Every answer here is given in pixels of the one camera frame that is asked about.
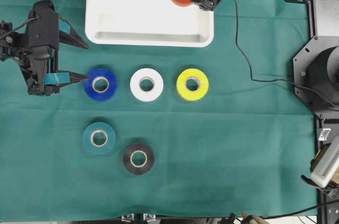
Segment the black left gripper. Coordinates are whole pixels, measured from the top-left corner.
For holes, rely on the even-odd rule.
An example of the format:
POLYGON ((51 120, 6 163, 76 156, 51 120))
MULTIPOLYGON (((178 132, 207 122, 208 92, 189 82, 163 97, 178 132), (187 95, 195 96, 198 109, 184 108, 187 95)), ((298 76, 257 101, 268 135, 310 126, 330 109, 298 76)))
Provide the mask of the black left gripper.
POLYGON ((59 42, 89 49, 89 45, 74 30, 71 24, 59 18, 52 1, 39 1, 29 12, 31 20, 22 37, 22 56, 19 68, 30 95, 50 95, 46 85, 73 84, 89 79, 87 75, 72 71, 47 73, 49 60, 59 50, 59 42))

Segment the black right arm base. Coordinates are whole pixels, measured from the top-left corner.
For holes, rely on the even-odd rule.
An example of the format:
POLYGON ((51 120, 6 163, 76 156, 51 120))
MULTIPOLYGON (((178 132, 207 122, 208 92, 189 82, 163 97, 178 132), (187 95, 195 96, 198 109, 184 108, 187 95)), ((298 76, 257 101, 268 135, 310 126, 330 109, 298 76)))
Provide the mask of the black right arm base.
POLYGON ((338 37, 315 36, 293 58, 296 96, 320 119, 338 119, 338 37))

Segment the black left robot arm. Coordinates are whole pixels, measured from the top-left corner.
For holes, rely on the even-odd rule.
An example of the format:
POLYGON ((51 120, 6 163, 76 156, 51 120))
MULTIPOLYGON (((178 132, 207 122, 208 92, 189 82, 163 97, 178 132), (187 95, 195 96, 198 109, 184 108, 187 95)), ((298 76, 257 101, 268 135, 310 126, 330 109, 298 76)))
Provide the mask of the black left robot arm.
POLYGON ((62 87, 89 78, 59 69, 60 43, 89 48, 71 24, 55 11, 52 1, 36 2, 27 20, 16 28, 1 21, 1 61, 11 59, 18 64, 30 95, 57 94, 62 87))

